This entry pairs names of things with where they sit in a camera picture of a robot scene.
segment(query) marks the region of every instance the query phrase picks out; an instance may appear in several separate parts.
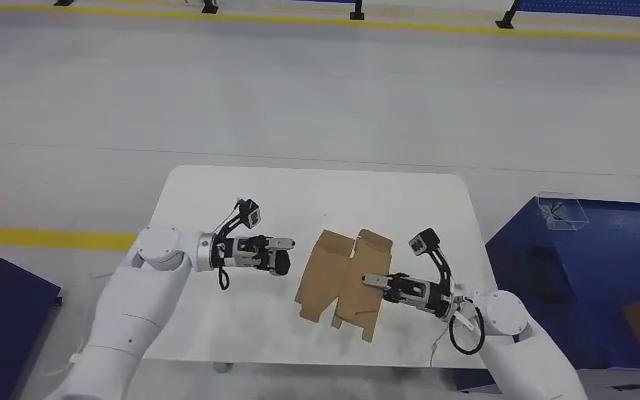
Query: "white table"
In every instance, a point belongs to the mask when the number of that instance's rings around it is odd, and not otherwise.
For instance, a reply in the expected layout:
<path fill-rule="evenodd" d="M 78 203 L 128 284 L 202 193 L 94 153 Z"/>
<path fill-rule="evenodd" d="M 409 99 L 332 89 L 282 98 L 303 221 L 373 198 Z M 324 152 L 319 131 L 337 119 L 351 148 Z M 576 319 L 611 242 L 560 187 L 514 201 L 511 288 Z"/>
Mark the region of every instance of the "white table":
<path fill-rule="evenodd" d="M 323 229 L 356 237 L 367 228 L 394 241 L 391 271 L 438 280 L 429 257 L 415 257 L 407 241 L 433 227 L 456 282 L 496 289 L 467 188 L 453 175 L 304 169 L 182 166 L 167 179 L 153 222 L 180 229 L 211 230 L 238 197 L 260 205 L 262 222 L 252 231 L 290 237 L 291 270 L 274 277 L 228 269 L 230 288 L 217 273 L 192 272 L 171 320 L 145 358 L 285 364 L 429 366 L 433 341 L 445 329 L 435 317 L 383 302 L 373 343 L 361 328 L 331 327 L 334 305 L 319 323 L 299 317 L 296 290 L 311 249 Z M 477 357 L 458 353 L 443 338 L 434 367 L 482 368 Z"/>

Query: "gray floor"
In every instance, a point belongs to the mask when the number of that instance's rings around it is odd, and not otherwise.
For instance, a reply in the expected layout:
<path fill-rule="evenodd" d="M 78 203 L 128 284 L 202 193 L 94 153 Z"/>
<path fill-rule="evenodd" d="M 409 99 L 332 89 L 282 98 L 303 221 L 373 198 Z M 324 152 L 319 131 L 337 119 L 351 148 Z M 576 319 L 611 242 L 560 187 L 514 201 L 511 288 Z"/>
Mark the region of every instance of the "gray floor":
<path fill-rule="evenodd" d="M 137 231 L 181 164 L 456 173 L 486 240 L 539 191 L 640 199 L 635 42 L 18 13 L 0 38 L 0 226 Z M 81 312 L 120 257 L 0 254 Z M 24 399 L 86 335 L 66 312 Z M 445 381 L 145 362 L 130 397 L 466 398 Z"/>

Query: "cardboard box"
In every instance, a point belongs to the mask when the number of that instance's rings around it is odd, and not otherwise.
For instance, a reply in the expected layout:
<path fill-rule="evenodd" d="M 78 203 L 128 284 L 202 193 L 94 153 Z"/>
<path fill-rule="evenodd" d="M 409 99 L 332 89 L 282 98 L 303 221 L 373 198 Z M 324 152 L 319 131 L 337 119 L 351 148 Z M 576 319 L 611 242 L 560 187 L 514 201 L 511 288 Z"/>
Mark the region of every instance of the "cardboard box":
<path fill-rule="evenodd" d="M 629 304 L 624 307 L 624 316 L 631 326 L 638 343 L 640 343 L 640 302 Z"/>
<path fill-rule="evenodd" d="M 391 240 L 366 229 L 360 231 L 356 240 L 323 231 L 311 251 L 296 294 L 295 301 L 302 306 L 300 316 L 318 322 L 322 312 L 337 298 L 331 325 L 340 328 L 346 321 L 359 326 L 363 328 L 362 339 L 371 342 L 382 291 L 363 285 L 362 276 L 387 275 L 392 246 Z"/>

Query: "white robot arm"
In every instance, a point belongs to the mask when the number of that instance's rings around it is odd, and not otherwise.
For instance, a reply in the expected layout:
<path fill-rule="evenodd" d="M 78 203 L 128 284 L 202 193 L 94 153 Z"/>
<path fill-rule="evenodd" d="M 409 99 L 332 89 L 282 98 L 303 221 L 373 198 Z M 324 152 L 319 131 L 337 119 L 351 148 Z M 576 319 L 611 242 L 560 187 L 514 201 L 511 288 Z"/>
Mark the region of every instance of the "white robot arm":
<path fill-rule="evenodd" d="M 229 286 L 225 266 L 250 267 L 286 275 L 291 239 L 255 236 L 228 238 L 238 225 L 260 222 L 251 200 L 238 200 L 238 214 L 218 233 L 181 232 L 148 226 L 138 236 L 105 287 L 87 345 L 49 400 L 120 400 L 151 343 L 169 321 L 191 269 L 218 269 L 220 286 Z"/>
<path fill-rule="evenodd" d="M 414 306 L 447 323 L 452 345 L 463 354 L 478 353 L 506 398 L 587 400 L 575 369 L 522 301 L 503 290 L 484 296 L 462 294 L 461 287 L 453 284 L 439 244 L 433 229 L 409 241 L 416 255 L 429 254 L 440 272 L 439 283 L 403 273 L 367 274 L 363 283 L 382 289 L 386 301 Z M 463 349 L 456 342 L 454 325 L 458 323 L 475 337 L 474 349 Z M 517 341 L 495 340 L 498 336 L 517 337 Z"/>

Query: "transparent acrylic box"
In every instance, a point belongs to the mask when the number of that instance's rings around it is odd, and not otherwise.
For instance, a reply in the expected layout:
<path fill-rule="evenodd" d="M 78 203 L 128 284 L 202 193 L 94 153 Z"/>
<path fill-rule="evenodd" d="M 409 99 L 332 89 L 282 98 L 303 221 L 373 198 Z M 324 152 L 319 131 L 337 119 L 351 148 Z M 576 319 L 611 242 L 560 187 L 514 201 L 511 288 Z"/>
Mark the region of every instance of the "transparent acrylic box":
<path fill-rule="evenodd" d="M 589 218 L 573 193 L 540 192 L 538 207 L 553 231 L 578 231 L 589 223 Z"/>

